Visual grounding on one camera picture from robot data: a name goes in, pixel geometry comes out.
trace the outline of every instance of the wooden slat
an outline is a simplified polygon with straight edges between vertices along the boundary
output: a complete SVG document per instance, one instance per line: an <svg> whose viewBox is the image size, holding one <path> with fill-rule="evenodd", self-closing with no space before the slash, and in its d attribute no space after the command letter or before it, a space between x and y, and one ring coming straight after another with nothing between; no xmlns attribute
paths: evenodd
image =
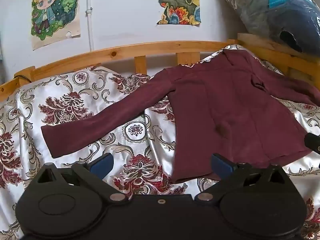
<svg viewBox="0 0 320 240"><path fill-rule="evenodd" d="M35 66L22 69L22 70L20 70L19 72L15 73L15 74L14 74L14 77L16 77L16 76L18 76L18 75L25 76L25 77L28 78L31 82L33 82L33 81L35 81L35 80L34 80L34 77L33 77L33 73L34 73L34 70L35 70L35 69L36 69ZM21 78L21 79L20 79L20 85L21 85L21 86L26 85L26 84L29 84L29 83L30 83L30 82L29 82L27 79L24 79L24 78Z"/></svg>
<svg viewBox="0 0 320 240"><path fill-rule="evenodd" d="M269 39L261 38L259 36L249 34L249 33L238 33L238 41L240 45L249 45L249 46L255 46L270 50L275 50L279 52L284 52L289 55L297 56L299 58L303 58L307 61L314 62L314 63L320 63L319 57L314 57L305 53L300 53L295 51L294 49L276 43L274 41L271 41Z"/></svg>
<svg viewBox="0 0 320 240"><path fill-rule="evenodd" d="M230 43L230 44L239 44L239 41L238 41L238 40L229 39L229 40L227 40L227 43Z"/></svg>
<svg viewBox="0 0 320 240"><path fill-rule="evenodd" d="M181 65L192 65L200 60L200 52L180 52L176 55L177 63Z"/></svg>
<svg viewBox="0 0 320 240"><path fill-rule="evenodd" d="M211 52L217 51L229 44L228 42L218 41L165 41L102 49L62 59L36 68L33 71L33 75L35 80L39 80L61 73L72 72L74 69L85 68L98 64L99 62L104 63L129 57L166 53Z"/></svg>
<svg viewBox="0 0 320 240"><path fill-rule="evenodd" d="M316 74L312 76L312 79L314 86L320 90L320 70L318 70Z"/></svg>
<svg viewBox="0 0 320 240"><path fill-rule="evenodd" d="M293 55L246 44L244 47L252 51L257 57L269 61L284 73L287 73L288 68L291 67L314 77L320 70L320 66L317 63L309 62Z"/></svg>
<svg viewBox="0 0 320 240"><path fill-rule="evenodd" d="M136 67L136 73L147 74L146 56L134 57L134 65Z"/></svg>
<svg viewBox="0 0 320 240"><path fill-rule="evenodd" d="M0 86L0 102L6 100L8 96L12 95L13 92L19 88L22 78L14 78Z"/></svg>

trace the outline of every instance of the jacket sleeve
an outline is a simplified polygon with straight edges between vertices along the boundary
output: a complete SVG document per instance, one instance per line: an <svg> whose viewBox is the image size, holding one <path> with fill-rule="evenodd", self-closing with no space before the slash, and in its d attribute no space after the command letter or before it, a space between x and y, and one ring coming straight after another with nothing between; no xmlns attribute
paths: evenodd
<svg viewBox="0 0 320 240"><path fill-rule="evenodd" d="M264 87L270 95L296 103L320 106L320 91L316 87L302 80L283 76L265 68L247 51L237 50L235 52L242 54L242 58L245 58L246 63L252 68L252 72L260 82L260 84L256 85Z"/></svg>
<svg viewBox="0 0 320 240"><path fill-rule="evenodd" d="M52 157L76 152L99 140L153 106L170 91L173 91L173 84L164 69L136 91L93 117L56 126L42 126L42 134Z"/></svg>

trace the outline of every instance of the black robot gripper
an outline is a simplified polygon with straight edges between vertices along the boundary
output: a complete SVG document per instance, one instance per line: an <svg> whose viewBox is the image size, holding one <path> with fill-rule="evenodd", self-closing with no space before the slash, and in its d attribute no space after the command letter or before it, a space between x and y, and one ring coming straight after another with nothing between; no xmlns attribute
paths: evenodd
<svg viewBox="0 0 320 240"><path fill-rule="evenodd" d="M222 180L196 195L126 195L102 181L113 167L47 163L16 205L23 240L302 240L306 205L281 166L256 169L212 155Z"/></svg>

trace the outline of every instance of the anime poster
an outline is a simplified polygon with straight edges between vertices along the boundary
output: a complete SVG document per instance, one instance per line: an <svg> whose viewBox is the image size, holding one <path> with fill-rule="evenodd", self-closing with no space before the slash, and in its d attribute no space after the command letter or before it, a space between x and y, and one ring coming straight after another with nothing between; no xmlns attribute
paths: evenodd
<svg viewBox="0 0 320 240"><path fill-rule="evenodd" d="M164 13L158 24L198 25L200 19L200 0L159 0Z"/></svg>
<svg viewBox="0 0 320 240"><path fill-rule="evenodd" d="M32 0L33 50L80 35L79 0Z"/></svg>

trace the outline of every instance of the plastic bag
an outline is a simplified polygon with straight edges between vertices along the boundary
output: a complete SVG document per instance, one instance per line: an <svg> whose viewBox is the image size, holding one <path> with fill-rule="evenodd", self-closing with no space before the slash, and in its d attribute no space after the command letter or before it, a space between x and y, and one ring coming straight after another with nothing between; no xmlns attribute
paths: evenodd
<svg viewBox="0 0 320 240"><path fill-rule="evenodd" d="M227 0L249 33L320 56L320 9L313 0Z"/></svg>

